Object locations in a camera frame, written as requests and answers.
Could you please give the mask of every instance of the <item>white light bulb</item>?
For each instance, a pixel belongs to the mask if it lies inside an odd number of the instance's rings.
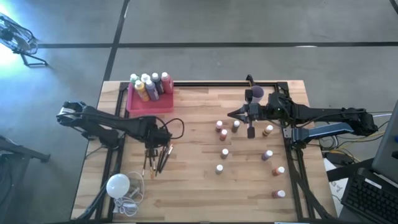
[[[130,180],[124,174],[115,174],[106,183],[106,193],[112,198],[123,197],[130,188]]]

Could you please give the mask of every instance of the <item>paint bottle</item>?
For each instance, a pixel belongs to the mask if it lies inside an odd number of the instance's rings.
[[[142,83],[147,83],[147,81],[150,80],[150,76],[146,73],[141,75],[141,82]]]
[[[281,175],[285,172],[285,168],[284,167],[278,167],[272,170],[272,175],[274,176],[278,176]]]
[[[130,82],[131,82],[133,85],[136,84],[136,81],[137,81],[137,80],[139,80],[138,75],[136,75],[136,74],[134,74],[134,73],[130,75]]]
[[[221,152],[220,157],[221,157],[222,159],[226,159],[226,157],[228,156],[228,154],[229,154],[228,149],[223,149],[222,152]]]
[[[173,93],[173,80],[167,72],[162,73],[162,84],[165,93],[172,94]]]
[[[272,193],[273,198],[284,198],[286,196],[286,193],[284,190],[276,190]]]
[[[267,159],[271,158],[274,153],[271,150],[267,150],[262,156],[261,159],[266,161]]]
[[[220,140],[221,141],[225,141],[225,139],[226,139],[226,134],[227,134],[228,132],[227,132],[227,130],[225,130],[225,129],[223,129],[222,131],[221,131],[221,134],[220,134]]]
[[[152,81],[155,83],[157,93],[159,95],[163,94],[164,89],[163,89],[162,80],[160,79],[160,77],[157,73],[152,74]]]
[[[145,85],[140,81],[137,80],[136,84],[134,85],[134,88],[136,89],[139,97],[141,98],[142,101],[149,101],[149,95],[147,93],[147,90],[145,89]]]
[[[156,86],[155,86],[154,82],[148,80],[145,85],[145,88],[147,89],[149,98],[152,101],[157,101],[159,99],[159,94],[157,94],[157,90],[156,90]]]
[[[236,133],[238,131],[240,122],[239,121],[234,121],[234,124],[232,125],[231,131],[232,133]]]
[[[224,170],[223,165],[217,165],[216,166],[216,174],[217,175],[220,175],[223,172],[223,170]]]
[[[274,127],[272,125],[268,125],[267,128],[262,132],[262,135],[267,137],[272,130],[274,130]]]
[[[223,122],[222,121],[217,121],[217,123],[216,123],[216,132],[220,132],[222,127],[223,127]]]

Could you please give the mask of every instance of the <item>wooden table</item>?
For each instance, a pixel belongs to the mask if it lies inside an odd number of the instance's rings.
[[[287,81],[290,96],[298,104],[308,105],[308,98],[301,80]],[[104,82],[98,109],[114,113],[120,82]],[[246,137],[244,125],[237,133],[229,131],[225,141],[215,132],[217,120],[230,129],[233,119],[227,113],[244,103],[245,87],[176,87],[174,112],[159,115],[165,121],[181,118],[185,122],[185,134],[175,140],[174,149],[164,171],[150,179],[146,171],[145,199],[134,217],[115,215],[114,222],[273,222],[297,221],[287,169],[286,153],[281,130],[275,127],[264,138],[262,130],[267,121],[254,123],[256,138]],[[272,88],[264,87],[266,96]],[[267,97],[260,104],[265,105]],[[170,123],[169,130],[178,136],[179,122]],[[89,143],[87,153],[98,148],[98,141]],[[230,155],[220,158],[222,149]],[[272,150],[274,155],[266,162],[261,154]],[[332,215],[336,215],[321,152],[316,146],[303,150],[308,181],[319,202]],[[84,163],[72,218],[79,216],[94,199],[100,189],[106,150],[92,154]],[[122,173],[142,171],[144,146],[132,138],[126,139]],[[215,174],[218,164],[224,166],[221,175]],[[284,166],[287,172],[273,177],[271,170]],[[286,198],[273,199],[271,192],[283,189]],[[306,210],[305,199],[303,210]]]

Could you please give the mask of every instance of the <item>black keyboard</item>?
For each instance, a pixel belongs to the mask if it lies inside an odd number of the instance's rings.
[[[341,203],[375,223],[398,224],[398,189],[366,169],[348,179]]]

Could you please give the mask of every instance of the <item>yellow paint bottle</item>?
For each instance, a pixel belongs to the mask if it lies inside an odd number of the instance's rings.
[[[137,90],[137,93],[142,101],[149,101],[149,95],[147,90],[145,89],[145,84],[143,84],[140,80],[136,81],[134,88]]]

